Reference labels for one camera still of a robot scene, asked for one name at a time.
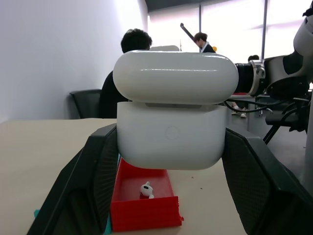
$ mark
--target black hair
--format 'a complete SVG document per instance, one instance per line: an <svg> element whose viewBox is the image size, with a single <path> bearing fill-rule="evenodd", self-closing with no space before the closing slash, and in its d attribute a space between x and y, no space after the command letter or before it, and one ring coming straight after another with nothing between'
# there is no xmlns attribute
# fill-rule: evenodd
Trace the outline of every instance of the black hair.
<svg viewBox="0 0 313 235"><path fill-rule="evenodd" d="M151 44L152 39L148 33L138 28L128 30L121 41L123 53L131 50L149 50Z"/></svg>
<svg viewBox="0 0 313 235"><path fill-rule="evenodd" d="M251 55L251 56L249 56L249 58L248 58L248 62L250 61L250 60L259 60L260 58L259 58L259 56L258 55Z"/></svg>
<svg viewBox="0 0 313 235"><path fill-rule="evenodd" d="M199 41L200 39L204 40L206 42L206 39L207 39L207 34L206 33L197 33L195 35L195 42Z"/></svg>

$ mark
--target white wall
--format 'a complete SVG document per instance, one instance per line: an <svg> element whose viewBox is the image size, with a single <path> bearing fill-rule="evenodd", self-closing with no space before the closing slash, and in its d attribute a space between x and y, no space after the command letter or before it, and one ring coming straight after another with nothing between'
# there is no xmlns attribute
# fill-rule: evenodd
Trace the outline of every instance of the white wall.
<svg viewBox="0 0 313 235"><path fill-rule="evenodd" d="M0 0L0 122L69 118L71 91L101 88L144 0Z"/></svg>

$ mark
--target floor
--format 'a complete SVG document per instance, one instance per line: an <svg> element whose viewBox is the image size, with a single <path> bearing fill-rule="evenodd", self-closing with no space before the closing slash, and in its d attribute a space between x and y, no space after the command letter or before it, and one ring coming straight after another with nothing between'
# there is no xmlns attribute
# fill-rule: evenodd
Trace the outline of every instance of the floor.
<svg viewBox="0 0 313 235"><path fill-rule="evenodd" d="M253 115L251 119L253 124L250 132L263 138L271 126L265 123L265 115L262 117L259 117L258 114L251 115ZM232 124L246 128L247 118L233 115L231 121ZM281 127L268 144L276 158L290 169L300 181L302 181L304 171L306 138L305 132L289 132L289 128Z"/></svg>

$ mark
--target window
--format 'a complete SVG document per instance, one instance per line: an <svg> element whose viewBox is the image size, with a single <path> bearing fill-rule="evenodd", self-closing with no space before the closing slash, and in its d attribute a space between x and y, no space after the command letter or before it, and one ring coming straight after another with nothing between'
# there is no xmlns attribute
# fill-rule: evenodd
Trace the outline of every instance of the window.
<svg viewBox="0 0 313 235"><path fill-rule="evenodd" d="M312 0L268 0L265 58L293 53L293 39Z"/></svg>
<svg viewBox="0 0 313 235"><path fill-rule="evenodd" d="M203 5L202 32L217 53L234 63L261 57L264 17L263 0L219 0Z"/></svg>
<svg viewBox="0 0 313 235"><path fill-rule="evenodd" d="M153 46L176 45L186 52L199 52L197 45L181 29L180 23L193 35L199 32L199 5L170 8L150 13L148 33Z"/></svg>

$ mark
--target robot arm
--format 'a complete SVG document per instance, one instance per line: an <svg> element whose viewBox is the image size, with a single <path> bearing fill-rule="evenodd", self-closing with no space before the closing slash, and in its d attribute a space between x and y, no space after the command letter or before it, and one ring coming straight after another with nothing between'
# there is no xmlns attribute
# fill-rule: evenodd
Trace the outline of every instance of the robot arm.
<svg viewBox="0 0 313 235"><path fill-rule="evenodd" d="M294 53L264 61L236 64L239 83L236 92L252 96L265 89L276 99L289 99L305 94L313 80L313 2L304 14L293 41Z"/></svg>

